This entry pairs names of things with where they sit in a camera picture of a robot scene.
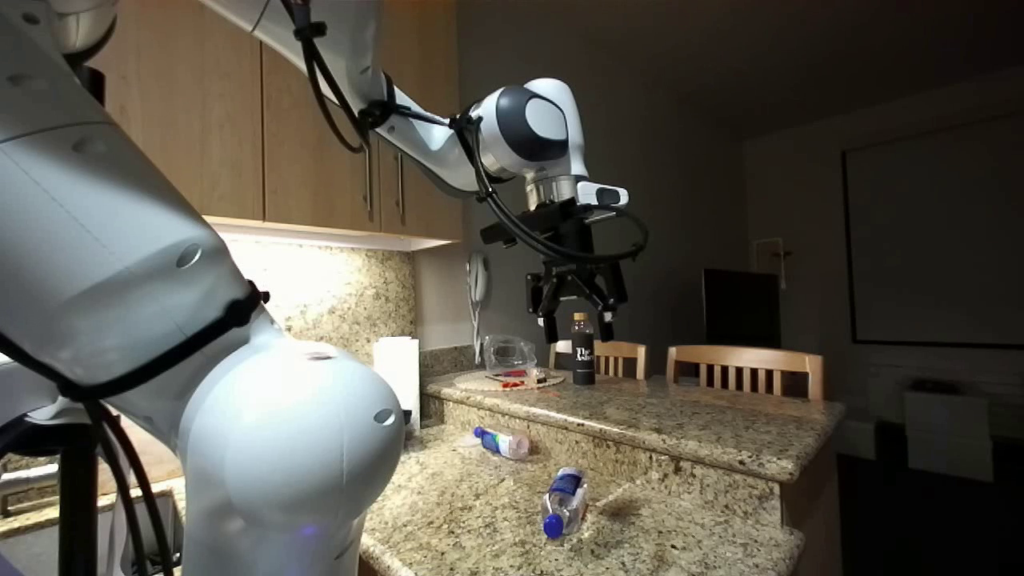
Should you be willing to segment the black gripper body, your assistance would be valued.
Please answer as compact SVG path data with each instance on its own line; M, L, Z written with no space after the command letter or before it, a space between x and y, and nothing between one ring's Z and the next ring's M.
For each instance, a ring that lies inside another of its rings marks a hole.
M546 255L541 285L550 298L625 298L619 263L597 263L597 228L608 225L610 210L575 208L573 203L541 206L525 216L525 225L545 240L570 251L570 260Z

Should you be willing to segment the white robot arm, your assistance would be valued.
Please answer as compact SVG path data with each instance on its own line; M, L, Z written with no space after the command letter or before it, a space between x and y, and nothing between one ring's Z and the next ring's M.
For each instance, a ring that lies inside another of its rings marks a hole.
M536 210L619 218L632 193L584 159L573 91L498 85L437 115L376 67L377 0L203 0L298 67L313 95L447 193L522 178ZM407 424L359 357L289 337L218 231L89 95L78 64L118 0L0 0L5 415L78 402L183 458L179 576L359 576L363 524Z

